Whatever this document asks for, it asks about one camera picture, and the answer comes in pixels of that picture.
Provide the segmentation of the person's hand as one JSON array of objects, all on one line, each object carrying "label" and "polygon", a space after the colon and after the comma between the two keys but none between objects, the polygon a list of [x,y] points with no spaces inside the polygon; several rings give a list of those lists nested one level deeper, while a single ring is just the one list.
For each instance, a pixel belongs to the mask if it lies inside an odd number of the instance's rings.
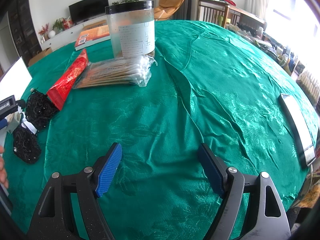
[{"label": "person's hand", "polygon": [[5,161],[2,157],[2,154],[4,153],[3,146],[0,147],[0,153],[1,153],[1,156],[0,156],[0,181],[1,181],[1,184],[3,184],[6,189],[8,189],[9,188],[8,175],[7,175],[7,171],[5,169]]}]

